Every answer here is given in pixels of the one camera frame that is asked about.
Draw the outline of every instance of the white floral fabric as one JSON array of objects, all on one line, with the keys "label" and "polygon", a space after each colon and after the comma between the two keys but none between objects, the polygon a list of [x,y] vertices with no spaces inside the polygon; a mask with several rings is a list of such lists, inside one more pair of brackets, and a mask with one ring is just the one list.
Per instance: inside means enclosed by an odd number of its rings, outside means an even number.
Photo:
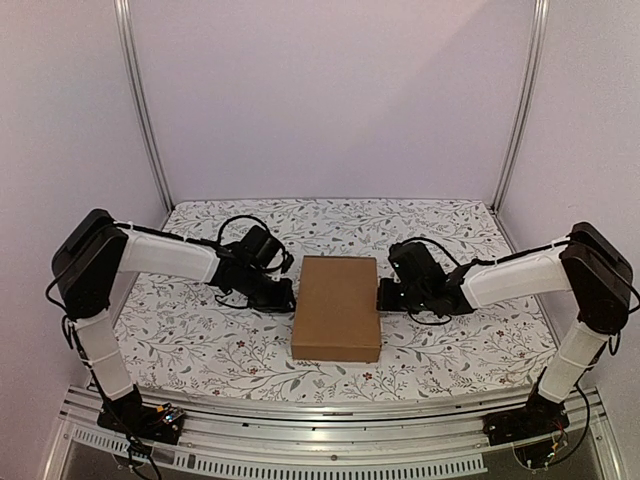
[{"label": "white floral fabric", "polygon": [[[509,249],[481,202],[466,200],[238,200],[185,202],[166,230],[215,238],[222,222],[251,214],[264,220],[295,256],[287,276],[297,292],[304,255],[373,256],[390,276],[391,244],[423,235],[460,261]],[[251,225],[238,221],[225,241]],[[432,250],[445,271],[452,263]],[[381,318],[376,364],[296,362],[289,341],[293,314],[221,307],[214,288],[141,274],[116,324],[133,379],[148,388],[270,401],[341,403],[454,396],[528,385],[555,353],[536,301],[510,300],[425,327],[403,314]],[[241,297],[227,302],[242,303]],[[421,314],[422,321],[438,321]]]}]

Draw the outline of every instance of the wire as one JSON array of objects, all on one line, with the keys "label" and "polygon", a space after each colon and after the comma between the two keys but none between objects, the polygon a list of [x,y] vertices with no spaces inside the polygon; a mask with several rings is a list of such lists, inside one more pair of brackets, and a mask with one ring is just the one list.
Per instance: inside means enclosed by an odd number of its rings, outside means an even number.
[{"label": "wire", "polygon": [[257,224],[259,224],[262,228],[264,228],[269,235],[271,235],[271,231],[269,230],[269,227],[267,226],[267,224],[264,223],[262,220],[260,220],[258,217],[254,217],[253,215],[236,215],[235,217],[228,218],[222,223],[222,225],[220,225],[220,228],[218,229],[218,240],[217,240],[220,245],[222,245],[222,235],[224,234],[224,229],[227,228],[229,224],[235,222],[236,220],[240,220],[242,218],[246,218],[247,220],[253,220]]},{"label": "wire", "polygon": [[231,305],[230,303],[224,302],[223,299],[227,297],[228,295],[225,295],[225,296],[215,295],[213,298],[215,298],[216,302],[218,302],[218,305],[222,305],[223,307],[233,308],[234,310],[246,310],[247,308],[249,308],[248,303],[246,305]]},{"label": "wire", "polygon": [[591,407],[589,405],[589,399],[584,394],[584,392],[582,391],[579,385],[576,385],[576,390],[578,390],[578,393],[584,400],[584,405],[587,408],[587,419],[584,425],[584,430],[582,431],[582,435],[580,435],[580,439],[578,440],[578,443],[576,443],[576,445],[571,449],[571,451],[567,453],[564,457],[562,457],[560,460],[551,462],[549,466],[559,465],[560,463],[566,461],[569,457],[571,457],[580,448],[580,445],[582,445],[582,442],[584,442],[584,439],[587,436],[587,432],[589,431],[589,423],[591,422]]},{"label": "wire", "polygon": [[613,344],[613,337],[609,337],[609,353],[611,354],[612,357],[615,357],[616,353],[618,353],[618,349],[620,348],[621,337],[622,337],[622,332],[620,331],[616,334],[615,345]]},{"label": "wire", "polygon": [[568,245],[570,243],[569,240],[562,240],[561,242],[558,243],[553,243],[553,244],[548,244],[548,245],[542,245],[540,247],[536,247],[536,248],[531,248],[529,250],[522,250],[521,252],[516,252],[516,253],[512,253],[510,255],[507,255],[505,257],[500,257],[496,260],[481,260],[479,258],[475,258],[471,261],[471,263],[475,264],[475,265],[481,265],[484,267],[489,267],[492,265],[498,265],[504,262],[508,262],[510,260],[515,260],[516,258],[521,258],[521,257],[526,257],[527,255],[531,255],[532,253],[538,253],[538,252],[543,252],[545,250],[550,250],[552,248],[555,247],[560,247],[562,245]]},{"label": "wire", "polygon": [[[275,239],[275,237],[271,233],[271,230],[269,230],[269,227],[267,226],[267,224],[264,223],[262,220],[260,220],[258,217],[254,217],[253,215],[236,215],[235,217],[228,218],[222,223],[222,225],[220,225],[220,228],[218,229],[217,240],[216,240],[218,245],[222,245],[222,236],[224,234],[225,228],[227,228],[231,223],[237,220],[241,220],[243,218],[256,222],[258,225],[260,225],[262,228],[265,229],[265,231],[271,238]],[[275,267],[256,268],[256,270],[258,270],[260,273],[277,272],[278,270],[281,270],[285,266],[285,264],[289,261],[290,257],[292,257],[292,255],[287,251],[287,249],[284,247],[282,242],[278,241],[278,243],[280,243],[279,250],[281,251],[282,261]]]},{"label": "wire", "polygon": [[444,322],[420,322],[411,314],[411,312],[407,312],[407,315],[409,315],[409,318],[414,322],[416,322],[417,324],[425,325],[427,327],[440,327],[442,325],[446,325],[447,323],[451,322],[451,320],[453,320],[451,315],[447,315],[447,317],[449,317],[449,320],[445,320]]},{"label": "wire", "polygon": [[447,257],[449,257],[449,260],[451,260],[456,267],[459,267],[461,265],[460,262],[458,260],[456,260],[455,257],[453,255],[451,255],[451,253],[449,253],[449,250],[447,250],[443,245],[441,245],[440,243],[436,242],[435,240],[432,240],[432,239],[427,238],[427,237],[411,237],[411,238],[408,238],[408,239],[403,240],[402,242],[400,242],[400,245],[406,245],[409,242],[426,242],[426,243],[430,243],[434,247],[439,248],[442,251],[442,253],[444,253]]},{"label": "wire", "polygon": [[609,268],[609,271],[611,273],[613,273],[618,280],[620,280],[622,283],[624,283],[624,285],[629,289],[629,291],[631,291],[631,293],[633,293],[633,296],[636,297],[636,300],[638,302],[638,304],[629,309],[629,315],[631,315],[632,313],[637,312],[638,310],[640,310],[640,293],[638,293],[638,290],[636,290],[636,288],[631,284],[631,282],[629,282],[629,280],[627,280],[626,278],[624,278],[617,270],[615,270],[614,268]]}]

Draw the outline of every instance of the aluminum frame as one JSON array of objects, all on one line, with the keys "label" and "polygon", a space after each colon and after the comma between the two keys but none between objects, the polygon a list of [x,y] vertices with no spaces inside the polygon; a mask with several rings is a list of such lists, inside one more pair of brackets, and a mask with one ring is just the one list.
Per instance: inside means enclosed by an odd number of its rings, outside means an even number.
[{"label": "aluminum frame", "polygon": [[533,25],[531,28],[531,41],[529,43],[529,54],[527,57],[527,67],[525,70],[524,81],[522,83],[520,101],[518,103],[516,118],[511,130],[507,153],[505,155],[504,163],[502,164],[502,169],[500,170],[498,186],[496,187],[490,207],[496,215],[500,213],[502,206],[504,205],[507,192],[509,191],[511,178],[513,177],[513,171],[518,159],[522,139],[524,137],[527,118],[529,117],[529,111],[531,110],[536,78],[538,76],[540,59],[542,57],[542,47],[544,45],[544,35],[547,28],[548,15],[549,0],[536,0],[533,14]]},{"label": "aluminum frame", "polygon": [[149,159],[149,166],[153,180],[155,181],[160,200],[167,213],[173,211],[175,202],[171,196],[169,182],[160,159],[158,144],[156,142],[153,127],[151,125],[151,117],[147,100],[142,86],[142,78],[140,75],[140,66],[138,63],[138,54],[133,38],[133,26],[131,23],[131,10],[129,9],[129,0],[114,0],[116,19],[118,21],[118,31],[120,33],[120,43],[122,44],[122,55],[124,57],[127,76],[129,77],[129,86],[133,96],[133,103],[142,133],[142,140]]},{"label": "aluminum frame", "polygon": [[[246,471],[266,468],[283,474],[295,471],[293,478],[296,475],[302,478],[300,472],[322,470],[334,472],[335,479],[357,478],[358,475],[364,478],[364,472],[371,469],[411,473],[421,466],[451,465],[511,448],[510,444],[489,445],[482,433],[482,416],[522,405],[527,399],[524,388],[505,389],[497,395],[465,395],[458,399],[335,406],[283,405],[211,397],[185,401],[186,395],[168,395],[146,389],[142,389],[142,393],[150,404],[170,400],[187,410],[180,443],[175,447],[156,445],[159,465],[204,475],[209,472],[214,475],[216,464],[235,465],[238,470],[246,468]],[[591,406],[591,433],[605,479],[624,478],[619,452],[598,392],[592,388],[586,393]],[[82,437],[80,440],[84,442],[81,443],[124,455],[124,436],[96,426],[101,406],[98,393],[75,387],[69,389],[60,411],[60,418],[66,425],[66,437],[61,434],[60,452],[51,457],[56,459],[54,465],[63,465],[61,459],[69,448],[69,437],[76,440]],[[574,393],[565,406],[571,420],[568,430],[580,431],[586,419],[582,398]],[[44,478],[57,480],[59,477],[54,474],[60,468],[49,469],[50,475]]]}]

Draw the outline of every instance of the cardboard box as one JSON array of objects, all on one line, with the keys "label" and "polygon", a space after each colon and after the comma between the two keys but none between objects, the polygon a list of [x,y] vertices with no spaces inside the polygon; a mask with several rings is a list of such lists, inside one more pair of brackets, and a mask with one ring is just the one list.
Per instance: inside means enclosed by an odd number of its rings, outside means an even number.
[{"label": "cardboard box", "polygon": [[304,257],[291,351],[295,360],[377,362],[378,274],[370,257]]}]

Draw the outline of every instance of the white backdrop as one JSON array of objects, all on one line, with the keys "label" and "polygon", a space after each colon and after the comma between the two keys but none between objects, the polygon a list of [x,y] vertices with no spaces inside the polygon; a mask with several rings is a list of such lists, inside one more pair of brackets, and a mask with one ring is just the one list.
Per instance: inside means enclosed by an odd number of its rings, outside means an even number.
[{"label": "white backdrop", "polygon": [[530,0],[139,0],[172,193],[490,200]]},{"label": "white backdrop", "polygon": [[[519,247],[593,223],[640,272],[640,4],[552,2],[543,60],[504,221]],[[546,298],[561,335],[572,295]],[[594,370],[628,478],[640,472],[640,315]]]}]

